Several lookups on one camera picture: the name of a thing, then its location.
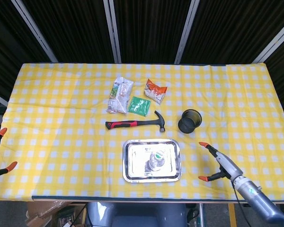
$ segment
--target white snack bag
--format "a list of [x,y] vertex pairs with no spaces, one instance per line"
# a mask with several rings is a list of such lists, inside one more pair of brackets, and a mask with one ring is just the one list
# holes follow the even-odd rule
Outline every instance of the white snack bag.
[[117,77],[108,100],[107,111],[110,113],[127,113],[127,104],[133,88],[133,81]]

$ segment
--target table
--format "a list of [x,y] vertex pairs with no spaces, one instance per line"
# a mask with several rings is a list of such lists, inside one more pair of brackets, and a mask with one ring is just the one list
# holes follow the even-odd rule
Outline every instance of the table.
[[[161,105],[146,117],[108,113],[113,81],[134,81],[131,96],[146,98],[147,78],[167,86]],[[182,112],[198,110],[195,132],[178,129]],[[159,127],[107,130],[105,121],[165,119]],[[199,141],[212,144],[284,201],[284,113],[265,64],[180,66],[143,64],[24,64],[3,117],[0,200],[235,200],[228,179],[203,182],[218,164]],[[180,145],[182,176],[173,183],[128,183],[122,177],[122,145],[129,139],[171,138]]]

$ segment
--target hammer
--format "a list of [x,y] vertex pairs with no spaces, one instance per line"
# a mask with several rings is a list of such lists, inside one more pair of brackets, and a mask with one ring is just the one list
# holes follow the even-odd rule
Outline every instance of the hammer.
[[147,124],[158,124],[160,126],[160,132],[165,132],[165,128],[164,128],[165,121],[163,117],[157,111],[155,111],[155,114],[159,117],[159,119],[152,120],[152,121],[105,122],[105,126],[108,129],[113,129],[113,128],[135,127],[135,126],[147,125]]

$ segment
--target hammer handle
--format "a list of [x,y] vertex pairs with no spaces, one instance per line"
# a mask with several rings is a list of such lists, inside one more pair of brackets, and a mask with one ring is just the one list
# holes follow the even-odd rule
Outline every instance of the hammer handle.
[[138,126],[138,121],[122,121],[122,122],[105,122],[107,129],[135,127]]

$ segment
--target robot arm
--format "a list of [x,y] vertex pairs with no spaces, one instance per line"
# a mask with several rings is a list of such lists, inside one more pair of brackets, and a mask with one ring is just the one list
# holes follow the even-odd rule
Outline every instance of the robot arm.
[[267,223],[284,226],[284,213],[274,205],[250,179],[243,176],[243,171],[226,155],[213,148],[208,143],[199,144],[209,150],[220,164],[220,172],[212,176],[199,176],[200,180],[212,181],[222,177],[231,180],[234,188],[248,202],[252,209]]

